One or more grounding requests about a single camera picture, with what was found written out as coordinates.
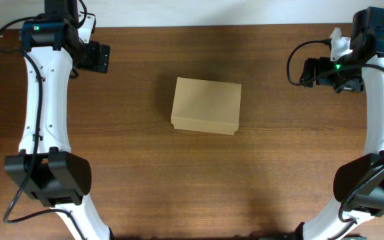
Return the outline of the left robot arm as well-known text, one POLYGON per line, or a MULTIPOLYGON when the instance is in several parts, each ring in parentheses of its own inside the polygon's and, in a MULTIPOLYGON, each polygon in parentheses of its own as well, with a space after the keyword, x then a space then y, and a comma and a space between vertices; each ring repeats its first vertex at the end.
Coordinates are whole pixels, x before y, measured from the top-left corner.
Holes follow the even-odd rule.
POLYGON ((91 199, 91 166, 72 153, 67 132, 69 81, 81 70, 106 73, 110 48, 91 40, 96 18, 82 1, 46 1, 42 14, 21 22, 17 52, 27 68, 27 110, 5 172, 18 194, 58 214, 75 239, 112 239, 91 199))

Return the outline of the cardboard box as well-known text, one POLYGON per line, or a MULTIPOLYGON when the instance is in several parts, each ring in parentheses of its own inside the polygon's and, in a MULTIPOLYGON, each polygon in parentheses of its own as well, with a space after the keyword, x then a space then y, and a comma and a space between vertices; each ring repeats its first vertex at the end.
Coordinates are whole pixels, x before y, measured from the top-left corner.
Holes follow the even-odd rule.
POLYGON ((234 135, 239 129, 241 85, 177 78, 171 124, 175 129, 234 135))

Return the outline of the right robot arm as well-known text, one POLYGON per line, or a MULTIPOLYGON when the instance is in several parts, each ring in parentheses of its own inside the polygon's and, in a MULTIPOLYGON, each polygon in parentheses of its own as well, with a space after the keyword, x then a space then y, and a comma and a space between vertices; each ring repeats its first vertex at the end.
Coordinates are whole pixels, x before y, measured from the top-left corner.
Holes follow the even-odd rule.
POLYGON ((343 239, 384 215, 384 8, 356 12, 351 36, 335 29, 324 44, 330 56, 306 60, 298 84, 365 93, 365 148, 360 158, 338 168, 333 197, 318 216, 296 228, 296 239, 343 239))

